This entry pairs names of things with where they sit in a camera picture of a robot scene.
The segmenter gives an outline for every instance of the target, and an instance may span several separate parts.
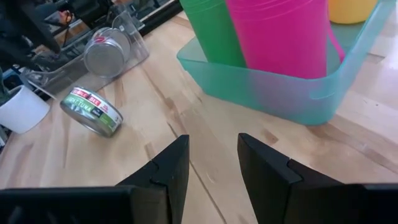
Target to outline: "tuna can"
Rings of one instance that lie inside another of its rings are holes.
[[[120,112],[97,93],[74,87],[61,101],[61,109],[86,128],[110,138],[123,122]]]
[[[103,36],[88,42],[84,61],[88,71],[101,78],[116,77],[125,66],[122,47],[114,39]]]

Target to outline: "translucent plastic tub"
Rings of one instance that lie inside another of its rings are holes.
[[[325,78],[307,80],[208,63],[196,39],[184,46],[177,58],[210,96],[300,124],[318,125],[332,119],[395,5],[396,0],[380,0],[366,22],[333,24],[347,56],[340,65],[336,50],[328,43]]]

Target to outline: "wood grain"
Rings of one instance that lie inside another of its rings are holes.
[[[398,182],[396,24],[394,14],[335,117],[306,127],[205,95],[176,59],[194,37],[181,13],[147,35],[144,63],[99,91],[125,118],[115,137],[90,132],[54,101],[38,126],[11,137],[0,187],[114,185],[189,134],[183,223],[256,223],[236,152],[241,132],[342,182]]]

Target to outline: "can lid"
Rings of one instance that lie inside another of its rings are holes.
[[[124,69],[124,54],[121,47],[109,39],[93,40],[86,49],[84,61],[87,69],[102,78],[113,78]]]

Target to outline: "clear plastic holder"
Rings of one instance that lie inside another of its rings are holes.
[[[111,6],[108,17],[112,21],[112,28],[117,28],[124,32],[130,38],[132,45],[130,59],[126,62],[123,72],[120,74],[122,75],[149,56],[149,51],[145,46],[144,40],[136,28],[140,28],[143,24],[135,17],[131,17],[125,6],[121,4]],[[76,57],[64,66],[52,72],[38,72],[25,69],[22,72],[22,76],[25,76],[33,86],[55,99],[63,98],[76,85],[97,91],[109,84],[120,75],[114,78],[97,77],[88,71],[83,60],[85,46],[95,32],[96,30],[89,31],[61,50],[60,56],[70,54],[70,52],[76,54]]]

